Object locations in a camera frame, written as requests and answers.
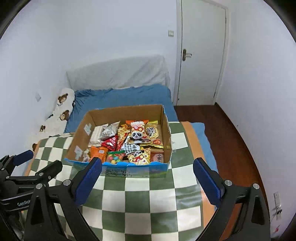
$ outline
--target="door handle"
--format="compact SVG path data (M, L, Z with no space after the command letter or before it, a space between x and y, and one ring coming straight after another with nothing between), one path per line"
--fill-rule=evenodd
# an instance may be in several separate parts
M192 53L186 53L186 49L183 49L183 55L182 55L182 60L185 61L186 57L190 57L191 58Z

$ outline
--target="white sheet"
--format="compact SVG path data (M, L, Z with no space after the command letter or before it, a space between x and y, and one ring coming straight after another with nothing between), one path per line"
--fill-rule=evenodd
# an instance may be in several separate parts
M140 56L98 62L67 71L73 90L106 90L143 85L169 86L170 78L161 55Z
M43 131L38 132L32 137L32 143L37 143L39 140L48 138L49 136L64 133L73 110L74 99L75 93L72 89L62 89L52 115L42 124L41 129Z

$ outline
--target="white snack package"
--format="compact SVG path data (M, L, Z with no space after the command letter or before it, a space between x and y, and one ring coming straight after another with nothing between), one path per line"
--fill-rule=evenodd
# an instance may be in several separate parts
M116 133L117 133L118 127L119 127L119 123L120 123L120 121L110 124L107 128L105 128L102 131L99 138L101 140L106 140L106 139L108 139L108 138L110 138L112 136L115 136Z
M129 134L120 149L120 150L124 150L125 154L130 154L132 152L140 150L140 146L138 146L136 144L128 144L130 137L131 137L131 135Z
M86 149L84 152L83 152L83 161L82 162L89 162L90 161L90 157L89 157L89 149Z
M101 125L101 126L96 126L94 128L94 131L91 135L91 138L89 140L89 147L91 146L101 146L102 140L100 139L100 136L102 134L102 132L108 127L108 123Z

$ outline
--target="green and white checkered cloth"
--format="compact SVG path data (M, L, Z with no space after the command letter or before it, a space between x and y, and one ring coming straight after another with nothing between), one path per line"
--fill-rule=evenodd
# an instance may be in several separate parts
M203 230L201 187L192 169L193 155L183 128L170 123L173 152L165 178L100 176L80 210L103 241L195 240ZM29 175L61 160L63 170L49 182L59 185L81 169L63 158L73 137L51 137L40 142ZM61 206L55 204L69 239L75 240Z

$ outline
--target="blue mattress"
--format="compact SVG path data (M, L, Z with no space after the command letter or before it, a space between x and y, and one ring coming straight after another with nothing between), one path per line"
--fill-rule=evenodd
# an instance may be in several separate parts
M212 152L210 143L207 139L207 136L205 135L205 124L200 123L200 122L195 122L195 123L191 123L191 125L198 137L198 140L199 140L200 145L202 147L202 151L204 153L204 156L205 156L208 166L212 170L218 172L215 157L213 155L213 152Z
M170 90L160 84L121 90L82 90L75 91L75 106L65 133L75 132L84 115L90 110L144 104L162 104L168 121L178 121Z

